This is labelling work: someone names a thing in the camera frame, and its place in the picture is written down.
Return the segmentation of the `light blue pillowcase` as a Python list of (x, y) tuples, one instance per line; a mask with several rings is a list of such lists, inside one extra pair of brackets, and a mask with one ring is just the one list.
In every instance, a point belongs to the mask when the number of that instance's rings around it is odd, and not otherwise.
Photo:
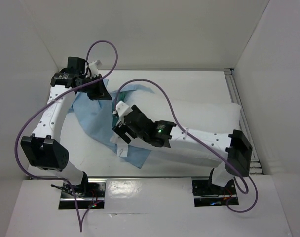
[[(133, 91), (146, 91), (154, 93), (148, 87), (133, 84), (125, 86), (119, 93), (118, 100), (124, 102), (132, 95)], [(109, 92), (111, 100), (90, 100), (86, 93), (78, 92), (69, 111), (74, 112), (83, 131), (94, 140), (102, 143), (111, 151), (117, 154), (117, 144), (110, 140), (114, 135), (113, 127), (117, 124), (118, 118), (113, 114), (115, 108), (114, 99), (117, 90)], [(125, 145), (127, 157), (121, 156), (126, 162), (141, 169), (150, 150)]]

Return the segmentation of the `aluminium table edge rail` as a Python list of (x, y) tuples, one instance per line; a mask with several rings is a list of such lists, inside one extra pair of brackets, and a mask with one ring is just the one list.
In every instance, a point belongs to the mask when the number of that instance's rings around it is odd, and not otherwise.
[[(56, 178), (53, 175), (34, 175), (40, 178)], [(192, 178), (208, 179), (209, 176), (88, 176), (89, 179), (140, 179), (140, 178)]]

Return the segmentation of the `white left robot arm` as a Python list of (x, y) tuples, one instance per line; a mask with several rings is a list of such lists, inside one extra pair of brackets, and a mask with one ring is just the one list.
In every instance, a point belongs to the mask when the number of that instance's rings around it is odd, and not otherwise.
[(100, 80), (99, 60), (87, 62), (69, 57), (67, 67), (51, 78), (51, 88), (46, 108), (30, 136), (21, 139), (21, 147), (30, 166), (47, 170), (65, 180), (61, 190), (78, 197), (86, 196), (92, 189), (87, 174), (69, 161), (68, 150), (60, 143), (61, 130), (69, 108), (76, 95), (85, 93), (90, 100), (111, 100)]

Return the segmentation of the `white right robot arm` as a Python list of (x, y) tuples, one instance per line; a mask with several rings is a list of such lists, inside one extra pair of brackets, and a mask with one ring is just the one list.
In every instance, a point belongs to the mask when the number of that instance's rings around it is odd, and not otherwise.
[(219, 165), (212, 169), (207, 182), (208, 190), (214, 194), (234, 177), (249, 176), (253, 148), (240, 130), (223, 134), (179, 128), (174, 122), (152, 121), (136, 105), (122, 101), (117, 103), (114, 114), (119, 118), (113, 127), (118, 142), (217, 161)]

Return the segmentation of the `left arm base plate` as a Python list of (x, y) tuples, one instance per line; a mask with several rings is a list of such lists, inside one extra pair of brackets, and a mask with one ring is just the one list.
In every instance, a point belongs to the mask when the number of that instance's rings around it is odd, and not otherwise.
[[(59, 210), (75, 209), (74, 196), (67, 184), (57, 187), (60, 191)], [(89, 180), (88, 189), (84, 193), (79, 193), (75, 189), (76, 200), (79, 209), (104, 209), (105, 207), (105, 191), (106, 180)]]

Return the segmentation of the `aluminium side rail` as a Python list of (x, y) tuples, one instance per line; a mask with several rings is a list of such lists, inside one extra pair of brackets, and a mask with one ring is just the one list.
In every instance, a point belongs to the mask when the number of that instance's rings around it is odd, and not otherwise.
[(236, 86), (236, 83), (234, 80), (233, 69), (229, 69), (229, 68), (224, 69), (224, 75), (225, 75), (225, 80), (227, 82), (227, 86), (229, 89), (231, 101), (233, 103), (236, 103), (241, 106), (241, 112), (240, 112), (241, 118), (239, 121), (239, 126), (253, 147), (252, 155), (251, 155), (250, 174), (251, 175), (264, 175), (262, 165), (260, 163), (256, 148), (255, 148), (255, 145), (253, 142), (253, 138), (251, 136), (251, 132), (250, 132), (250, 129), (248, 126), (247, 118), (244, 113), (242, 100), (240, 98), (240, 95), (239, 95), (239, 92), (238, 92), (238, 89), (237, 89), (237, 86)]

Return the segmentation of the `white pillow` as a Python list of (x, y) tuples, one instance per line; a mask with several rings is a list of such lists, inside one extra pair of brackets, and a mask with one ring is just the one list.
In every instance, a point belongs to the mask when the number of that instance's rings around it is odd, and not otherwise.
[[(132, 106), (137, 105), (143, 113), (153, 120), (173, 121), (173, 117), (165, 98), (151, 92), (136, 90), (122, 91), (119, 101)], [(176, 117), (184, 128), (219, 134), (230, 134), (239, 129), (241, 106), (236, 103), (210, 104), (190, 103), (182, 100), (172, 100)], [(181, 161), (198, 165), (217, 165), (221, 159), (200, 145), (200, 150), (189, 148), (156, 148), (140, 139), (134, 139), (130, 144), (120, 138), (112, 137), (112, 143), (117, 144), (118, 154), (130, 164), (140, 168), (150, 153), (159, 151), (168, 157), (180, 155)]]

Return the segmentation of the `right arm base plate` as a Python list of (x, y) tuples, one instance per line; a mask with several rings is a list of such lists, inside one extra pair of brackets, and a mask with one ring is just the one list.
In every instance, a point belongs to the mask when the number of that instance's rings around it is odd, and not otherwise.
[(209, 184), (206, 179), (192, 180), (192, 193), (195, 207), (239, 205), (237, 191), (233, 180), (223, 187)]

